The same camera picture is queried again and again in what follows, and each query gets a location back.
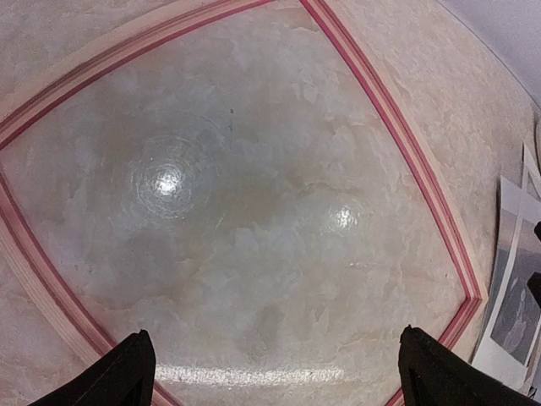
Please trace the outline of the photo print with white border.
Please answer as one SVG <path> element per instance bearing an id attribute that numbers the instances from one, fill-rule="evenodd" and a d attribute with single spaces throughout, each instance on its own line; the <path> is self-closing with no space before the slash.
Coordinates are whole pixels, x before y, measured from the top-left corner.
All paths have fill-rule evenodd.
<path id="1" fill-rule="evenodd" d="M 527 281 L 540 271 L 540 240 L 534 232 L 540 202 L 528 196 L 522 203 L 503 203 L 500 209 L 495 287 L 473 366 L 517 389 L 526 379 L 539 333 L 540 306 Z"/>

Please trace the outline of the pink wooden picture frame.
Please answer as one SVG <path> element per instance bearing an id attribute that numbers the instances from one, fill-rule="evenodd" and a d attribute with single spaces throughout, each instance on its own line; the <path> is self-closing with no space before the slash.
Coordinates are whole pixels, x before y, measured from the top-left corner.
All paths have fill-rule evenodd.
<path id="1" fill-rule="evenodd" d="M 483 291 L 392 74 L 335 1 L 168 1 L 1 106 L 1 257 L 85 365 L 145 329 L 155 405 L 400 405 Z"/>

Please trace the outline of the white mat board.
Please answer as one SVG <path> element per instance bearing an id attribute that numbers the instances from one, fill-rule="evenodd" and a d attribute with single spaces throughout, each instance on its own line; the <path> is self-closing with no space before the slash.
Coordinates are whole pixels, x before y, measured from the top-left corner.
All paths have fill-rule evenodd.
<path id="1" fill-rule="evenodd" d="M 519 186 L 500 178 L 500 208 L 533 225 L 540 239 L 540 171 L 533 154 L 522 147 L 522 177 Z"/>

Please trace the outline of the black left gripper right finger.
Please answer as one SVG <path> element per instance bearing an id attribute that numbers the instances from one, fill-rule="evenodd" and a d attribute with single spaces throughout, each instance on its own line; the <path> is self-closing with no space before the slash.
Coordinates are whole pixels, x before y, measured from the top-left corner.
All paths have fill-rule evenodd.
<path id="1" fill-rule="evenodd" d="M 418 327 L 401 334 L 398 370 L 406 405 L 535 405 L 476 370 Z"/>

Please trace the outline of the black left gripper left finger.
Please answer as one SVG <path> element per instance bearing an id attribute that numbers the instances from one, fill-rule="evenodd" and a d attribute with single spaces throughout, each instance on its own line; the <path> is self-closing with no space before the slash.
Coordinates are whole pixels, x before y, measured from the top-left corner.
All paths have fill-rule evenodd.
<path id="1" fill-rule="evenodd" d="M 39 398 L 35 406 L 150 405 L 155 350 L 149 333 L 127 336 L 72 381 Z"/>

